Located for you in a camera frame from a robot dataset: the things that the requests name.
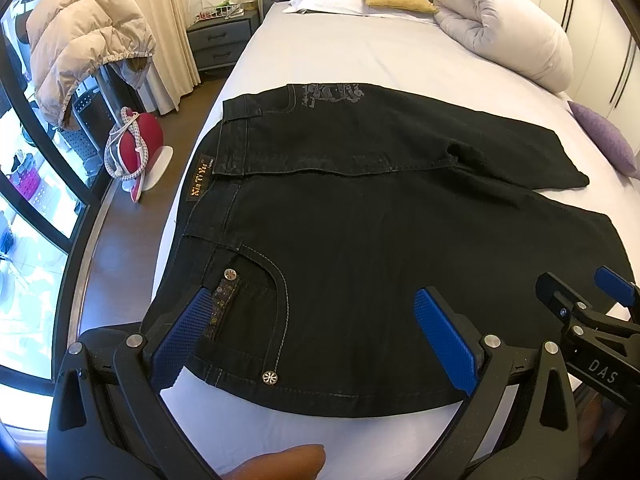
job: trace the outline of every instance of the blue gripper pad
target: blue gripper pad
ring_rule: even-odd
[[[149,383],[154,392],[174,385],[180,370],[209,324],[212,311],[211,292],[201,288],[158,345],[151,359]]]
[[[423,288],[415,295],[414,314],[453,387],[470,396],[478,384],[476,360],[449,318]]]
[[[609,267],[600,267],[596,270],[594,280],[596,285],[626,307],[634,306],[636,302],[636,290],[627,280],[617,275]]]

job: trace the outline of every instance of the beige puffer jacket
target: beige puffer jacket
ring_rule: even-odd
[[[135,0],[40,0],[27,21],[31,73],[44,118],[64,129],[79,125],[69,102],[100,65],[139,88],[156,49]]]

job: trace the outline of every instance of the black jeans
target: black jeans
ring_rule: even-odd
[[[533,191],[587,184],[552,131],[427,97],[240,96],[191,164],[143,329],[204,284],[216,307],[188,366],[207,383],[307,415],[456,402],[416,291],[434,285],[481,333],[530,348],[561,329],[534,293],[543,272],[608,310],[594,271],[632,278],[609,218]]]

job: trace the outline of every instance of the white wardrobe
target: white wardrobe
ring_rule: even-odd
[[[640,51],[610,0],[540,0],[574,51],[566,93],[608,118],[640,151]]]

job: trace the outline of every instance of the human hand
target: human hand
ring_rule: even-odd
[[[315,480],[324,466],[324,446],[311,444],[247,460],[223,480]]]

